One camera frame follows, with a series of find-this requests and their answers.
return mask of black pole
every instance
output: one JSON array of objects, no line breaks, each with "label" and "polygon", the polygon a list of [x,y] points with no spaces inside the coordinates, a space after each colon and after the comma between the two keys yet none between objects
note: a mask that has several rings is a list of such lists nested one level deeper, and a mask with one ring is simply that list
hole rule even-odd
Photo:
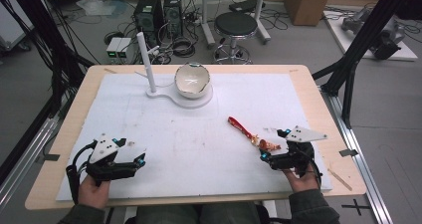
[{"label": "black pole", "polygon": [[341,117],[348,128],[351,128],[350,107],[357,65],[403,2],[404,0],[379,0],[344,56],[313,74],[314,80],[317,80],[332,73],[328,82],[321,86],[322,91],[330,96],[337,96],[338,90],[346,83]]}]

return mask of white board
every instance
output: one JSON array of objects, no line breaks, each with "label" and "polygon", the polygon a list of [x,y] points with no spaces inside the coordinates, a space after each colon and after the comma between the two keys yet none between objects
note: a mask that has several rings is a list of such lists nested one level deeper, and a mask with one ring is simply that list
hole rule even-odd
[{"label": "white board", "polygon": [[[173,76],[155,75],[158,85],[172,81]],[[309,127],[289,75],[214,74],[211,84],[211,102],[185,110],[165,98],[149,99],[148,82],[142,76],[105,76],[69,162],[83,146],[106,133],[110,138],[127,138],[116,162],[133,161],[146,150],[146,165],[132,178],[112,181],[110,198],[291,191],[284,174],[261,161],[257,147],[227,122],[232,116],[249,132],[281,144],[280,152],[287,152],[276,130]],[[314,147],[323,173],[322,190],[330,190],[326,168]],[[82,155],[78,165],[90,153]],[[66,177],[57,200],[72,200]]]},{"label": "white board", "polygon": [[[339,17],[341,13],[339,12],[330,12],[330,11],[324,11],[323,12],[325,16],[332,17],[337,16]],[[340,46],[341,50],[345,53],[347,49],[350,47],[351,42],[353,42],[353,39],[355,38],[355,35],[352,31],[346,31],[344,32],[341,29],[341,24],[343,21],[343,18],[333,20],[328,19],[326,20],[328,23],[328,26],[330,27],[332,33],[334,34],[335,40],[337,41],[338,45]],[[390,58],[387,60],[395,60],[395,61],[416,61],[418,57],[404,44],[403,42],[399,42],[397,44],[398,47],[401,48],[401,50],[398,50],[395,52]],[[372,54],[371,51],[366,51],[365,55],[363,55],[363,58],[369,58],[369,59],[376,59],[375,56]]]}]

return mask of gray sleeve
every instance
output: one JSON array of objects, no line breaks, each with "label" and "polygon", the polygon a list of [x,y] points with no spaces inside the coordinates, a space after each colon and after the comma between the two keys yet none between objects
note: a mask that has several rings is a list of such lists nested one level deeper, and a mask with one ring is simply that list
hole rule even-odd
[{"label": "gray sleeve", "polygon": [[105,212],[86,205],[75,205],[59,224],[103,224]]},{"label": "gray sleeve", "polygon": [[338,213],[331,207],[319,190],[297,192],[289,197],[292,224],[339,223]]}]

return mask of white stand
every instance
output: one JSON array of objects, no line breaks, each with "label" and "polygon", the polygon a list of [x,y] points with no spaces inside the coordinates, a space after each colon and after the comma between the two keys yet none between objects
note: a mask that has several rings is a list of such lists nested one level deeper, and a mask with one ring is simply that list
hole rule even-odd
[{"label": "white stand", "polygon": [[211,49],[215,45],[215,40],[211,34],[211,30],[207,21],[208,20],[207,0],[202,0],[202,17],[199,19],[201,22],[202,30],[204,31],[204,34],[205,34],[205,38],[207,39],[208,49]]},{"label": "white stand", "polygon": [[264,39],[263,44],[265,45],[265,44],[267,44],[268,41],[271,40],[271,37],[270,37],[270,34],[268,34],[267,30],[265,29],[265,27],[263,26],[263,24],[260,21],[261,9],[262,9],[262,6],[263,6],[263,2],[264,2],[264,0],[257,0],[257,7],[255,8],[255,20],[257,20],[258,32],[263,37],[263,39]]},{"label": "white stand", "polygon": [[149,98],[171,99],[175,104],[185,109],[198,109],[207,105],[212,100],[213,89],[210,87],[208,92],[203,97],[192,100],[179,94],[176,90],[176,86],[173,83],[168,87],[159,88],[155,93],[153,93],[151,90],[147,90],[146,95]]},{"label": "white stand", "polygon": [[142,56],[143,64],[145,65],[146,77],[149,82],[149,90],[146,95],[149,98],[168,98],[171,99],[178,106],[185,109],[198,109],[207,105],[213,97],[213,89],[210,87],[208,92],[201,98],[188,99],[177,92],[174,83],[167,87],[157,87],[155,85],[154,74],[152,73],[151,63],[149,62],[148,51],[146,50],[145,38],[140,32],[136,35],[139,44],[140,55]]}]

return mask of wire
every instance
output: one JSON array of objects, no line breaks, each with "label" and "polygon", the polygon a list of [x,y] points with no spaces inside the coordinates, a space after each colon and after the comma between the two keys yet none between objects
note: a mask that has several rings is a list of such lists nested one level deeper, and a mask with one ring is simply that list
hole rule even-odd
[{"label": "wire", "polygon": [[322,184],[322,180],[321,180],[322,173],[320,173],[320,172],[319,172],[319,168],[317,167],[316,162],[314,161],[314,159],[313,159],[313,158],[311,158],[310,156],[308,156],[308,155],[307,155],[306,153],[304,153],[303,151],[300,151],[300,150],[299,150],[299,153],[300,153],[301,155],[303,155],[304,157],[306,157],[306,158],[307,158],[307,160],[309,161],[310,165],[313,167],[314,174],[316,175],[317,187],[318,187],[318,189],[320,190],[320,186],[321,186],[321,184]]},{"label": "wire", "polygon": [[[288,24],[281,20],[281,18],[289,18],[289,15],[287,13],[278,12],[274,9],[265,9],[261,12],[261,14],[262,15],[260,16],[260,19],[266,20],[267,22],[269,22],[272,25],[272,27],[265,28],[266,30],[271,30],[273,28],[276,28],[278,30],[288,30],[289,29]],[[279,27],[277,25],[278,22],[282,23],[283,27]]]},{"label": "wire", "polygon": [[106,216],[105,224],[110,224],[111,223],[111,217],[112,217],[112,213],[113,212],[114,212],[114,207],[111,207],[109,209],[108,215]]},{"label": "wire", "polygon": [[84,151],[86,151],[86,150],[88,150],[88,149],[90,149],[90,148],[96,148],[96,145],[97,145],[97,141],[96,140],[94,140],[92,143],[90,143],[90,144],[88,144],[88,145],[86,145],[85,147],[83,147],[81,150],[79,150],[79,152],[75,155],[75,157],[74,157],[74,160],[73,160],[73,162],[72,162],[72,165],[73,166],[77,166],[77,161],[78,161],[78,158],[81,156],[81,154],[84,152]]},{"label": "wire", "polygon": [[122,32],[109,32],[105,34],[104,42],[106,45],[109,45],[113,38],[123,38],[124,34]]},{"label": "wire", "polygon": [[82,44],[82,46],[84,46],[84,48],[87,50],[87,52],[94,58],[94,60],[98,63],[101,64],[101,62],[99,62],[99,60],[97,60],[97,58],[93,55],[93,53],[91,53],[90,49],[88,49],[88,47],[85,45],[85,43],[83,41],[81,41],[81,39],[79,38],[79,36],[75,33],[74,29],[72,29],[71,26],[69,26],[69,29],[74,33],[75,37],[78,39],[78,41],[80,41],[80,43]]},{"label": "wire", "polygon": [[195,47],[192,45],[189,39],[180,38],[173,43],[173,54],[174,56],[181,58],[189,58],[195,55]]},{"label": "wire", "polygon": [[214,20],[217,17],[218,9],[220,8],[220,2],[221,0],[218,0],[217,11],[215,11]]},{"label": "wire", "polygon": [[321,20],[339,20],[340,18],[343,18],[343,17],[352,18],[353,15],[356,13],[355,11],[344,10],[344,9],[339,9],[339,8],[329,7],[329,6],[325,6],[324,10],[329,11],[329,12],[335,12],[335,14],[323,15]]},{"label": "wire", "polygon": [[119,53],[121,53],[122,51],[124,51],[124,49],[126,49],[126,48],[128,48],[130,45],[132,45],[132,44],[136,44],[137,43],[137,40],[136,39],[134,39],[134,38],[131,38],[130,39],[130,42],[129,42],[129,44],[127,44],[125,47],[123,47],[123,48],[121,48],[120,49],[120,51],[117,51],[117,56],[118,56],[118,59],[120,60],[120,63],[121,64],[126,64],[126,62],[124,62],[122,59],[121,59],[121,56],[119,55]]},{"label": "wire", "polygon": [[416,35],[416,34],[420,34],[421,33],[421,29],[419,28],[418,25],[421,25],[420,22],[413,20],[416,24],[415,25],[409,25],[406,24],[404,22],[397,22],[399,25],[402,25],[404,27],[404,33],[406,34],[406,36],[418,43],[422,43],[421,40],[416,39],[415,37],[411,36],[410,34]]}]

